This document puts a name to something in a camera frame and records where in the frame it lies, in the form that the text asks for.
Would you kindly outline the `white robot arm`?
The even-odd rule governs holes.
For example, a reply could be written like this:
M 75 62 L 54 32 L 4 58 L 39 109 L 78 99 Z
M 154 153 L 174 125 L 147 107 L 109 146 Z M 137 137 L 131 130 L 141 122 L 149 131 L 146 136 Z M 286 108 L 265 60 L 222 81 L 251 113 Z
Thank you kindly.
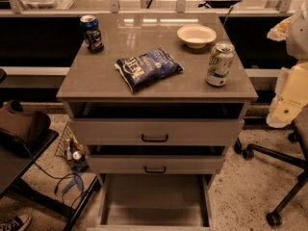
M 287 53 L 297 59 L 297 63 L 291 68 L 281 68 L 276 81 L 275 96 L 269 106 L 268 126 L 283 128 L 308 104 L 307 2 L 303 2 L 292 16 L 271 28 L 267 38 L 285 40 Z

